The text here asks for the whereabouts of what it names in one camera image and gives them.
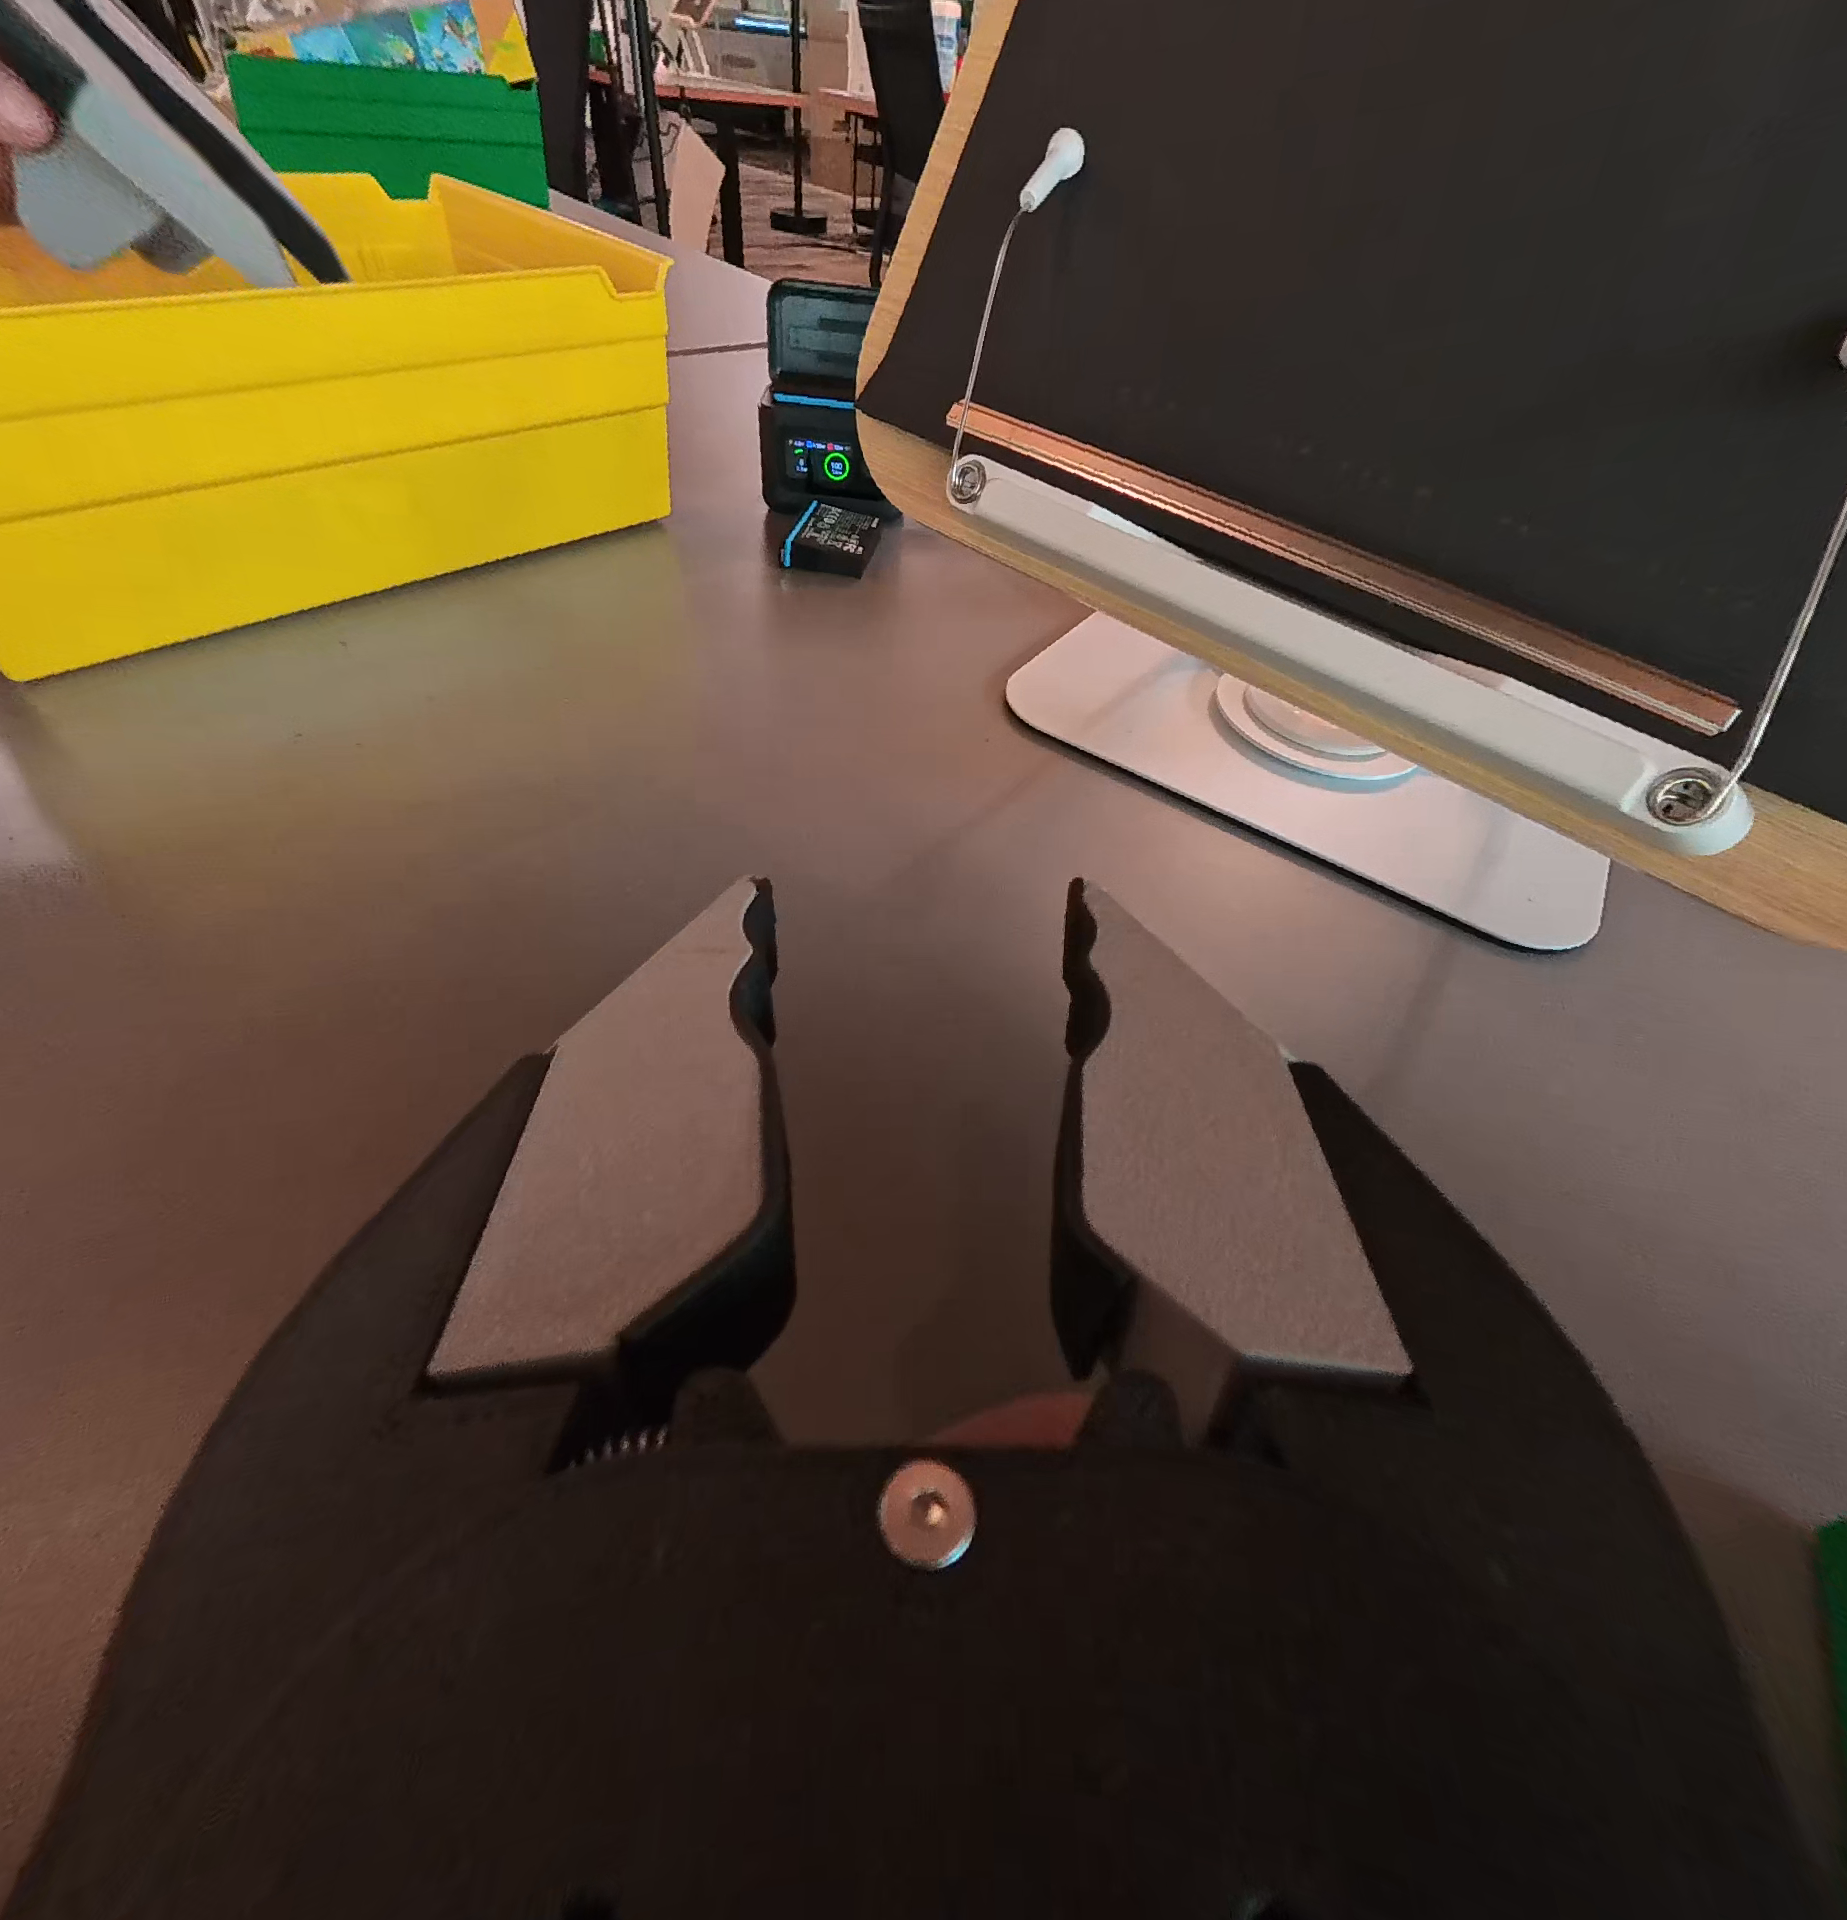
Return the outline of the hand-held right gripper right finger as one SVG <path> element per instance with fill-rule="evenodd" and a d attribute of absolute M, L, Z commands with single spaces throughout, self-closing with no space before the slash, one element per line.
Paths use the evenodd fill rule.
<path fill-rule="evenodd" d="M 1156 1305 L 1239 1371 L 1408 1381 L 1294 1060 L 1079 876 L 1060 981 L 1050 1305 L 1070 1377 L 1122 1358 Z"/>

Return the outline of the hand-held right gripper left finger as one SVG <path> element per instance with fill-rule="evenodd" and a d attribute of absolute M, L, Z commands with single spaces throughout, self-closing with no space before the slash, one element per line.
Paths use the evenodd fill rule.
<path fill-rule="evenodd" d="M 770 888 L 744 876 L 557 1040 L 435 1385 L 676 1389 L 780 1337 L 794 1236 L 775 967 Z"/>

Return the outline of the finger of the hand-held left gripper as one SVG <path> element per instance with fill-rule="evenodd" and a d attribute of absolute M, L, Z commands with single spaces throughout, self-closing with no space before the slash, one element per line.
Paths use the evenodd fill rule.
<path fill-rule="evenodd" d="M 124 254 L 166 274 L 210 246 L 156 196 L 173 150 L 129 80 L 55 5 L 0 2 L 0 67 L 41 106 L 46 141 L 8 159 L 15 221 L 60 265 L 93 270 Z"/>
<path fill-rule="evenodd" d="M 207 242 L 199 270 L 223 265 L 258 289 L 284 289 L 297 270 L 317 285 L 348 280 L 326 232 L 130 12 L 116 5 L 55 6 L 111 57 L 152 115 L 152 131 L 166 138 L 173 154 L 154 196 Z"/>

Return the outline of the yellow storage bin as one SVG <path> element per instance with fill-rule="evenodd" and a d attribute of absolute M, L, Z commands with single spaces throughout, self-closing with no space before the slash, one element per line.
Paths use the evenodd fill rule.
<path fill-rule="evenodd" d="M 670 512 L 670 258 L 480 186 L 287 186 L 352 278 L 0 227 L 0 672 L 41 682 Z"/>

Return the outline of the colourful box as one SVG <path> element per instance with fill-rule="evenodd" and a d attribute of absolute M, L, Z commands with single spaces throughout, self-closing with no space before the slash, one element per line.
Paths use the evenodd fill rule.
<path fill-rule="evenodd" d="M 223 53 L 252 57 L 538 82 L 524 12 L 512 2 L 223 5 L 218 41 Z"/>

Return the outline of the wooden desk with black legs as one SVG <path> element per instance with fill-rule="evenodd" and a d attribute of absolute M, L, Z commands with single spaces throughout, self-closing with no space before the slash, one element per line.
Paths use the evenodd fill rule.
<path fill-rule="evenodd" d="M 675 74 L 654 80 L 650 86 L 657 114 L 654 131 L 657 136 L 662 136 L 662 117 L 667 114 L 683 128 L 701 131 L 706 127 L 712 131 L 704 150 L 716 156 L 719 167 L 716 199 L 719 256 L 730 267 L 750 270 L 738 140 L 744 132 L 755 132 L 763 115 L 774 115 L 780 121 L 775 143 L 784 145 L 793 159 L 802 159 L 802 127 L 813 114 L 813 97 L 797 90 L 682 78 Z M 576 196 L 634 226 L 643 226 L 644 205 L 654 205 L 659 213 L 655 224 L 659 234 L 691 246 L 693 240 L 682 230 L 686 226 L 679 207 L 683 194 L 676 183 L 682 181 L 683 160 L 662 154 L 667 186 L 650 188 L 648 196 L 639 191 L 631 156 L 647 152 L 644 117 L 640 117 L 636 100 L 623 97 L 619 75 L 606 64 L 591 62 L 584 70 L 584 127 L 591 154 L 586 167 L 595 181 L 580 186 Z"/>

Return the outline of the silver clamp bar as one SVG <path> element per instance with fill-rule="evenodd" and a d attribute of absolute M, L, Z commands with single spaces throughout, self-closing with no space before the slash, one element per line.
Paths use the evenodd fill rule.
<path fill-rule="evenodd" d="M 1126 516 L 1142 510 L 1292 566 L 1445 637 L 1558 676 L 1645 715 L 1718 735 L 1737 708 L 1588 638 L 1478 593 L 1384 561 L 1261 510 L 1190 487 L 1051 428 L 967 398 L 950 402 L 946 499 L 1010 552 L 1051 566 L 1088 602 L 1118 609 L 1152 637 L 1180 637 L 1231 676 L 1254 669 L 1335 701 L 1439 753 L 1523 780 L 1634 841 L 1681 855 L 1720 855 L 1750 833 L 1755 807 L 1737 774 L 1677 754 L 1549 694 L 1516 691 L 1312 602 L 1205 561 Z"/>

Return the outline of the small black battery pack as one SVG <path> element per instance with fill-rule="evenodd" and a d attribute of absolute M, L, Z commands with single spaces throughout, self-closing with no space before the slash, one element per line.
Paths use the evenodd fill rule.
<path fill-rule="evenodd" d="M 885 518 L 834 499 L 813 499 L 793 518 L 777 561 L 787 573 L 862 580 L 882 540 Z"/>

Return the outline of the black device with green display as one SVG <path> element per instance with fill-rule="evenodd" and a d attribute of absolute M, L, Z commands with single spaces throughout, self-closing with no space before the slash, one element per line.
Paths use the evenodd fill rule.
<path fill-rule="evenodd" d="M 836 501 L 899 518 L 864 457 L 856 364 L 877 295 L 866 285 L 777 278 L 764 301 L 767 384 L 759 410 L 763 497 L 770 514 Z"/>

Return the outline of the black board with wooden edge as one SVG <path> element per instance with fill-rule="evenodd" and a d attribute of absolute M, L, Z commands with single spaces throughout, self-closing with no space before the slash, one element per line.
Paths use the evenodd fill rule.
<path fill-rule="evenodd" d="M 1059 127 L 1085 166 L 1015 234 L 974 402 L 1716 692 L 1728 728 L 1677 728 L 1126 510 L 1418 654 L 1735 759 L 1847 488 L 1844 2 L 983 5 L 859 364 L 869 466 L 924 525 L 1147 633 L 945 492 L 991 259 Z M 1235 678 L 1847 952 L 1847 545 L 1720 855 Z"/>

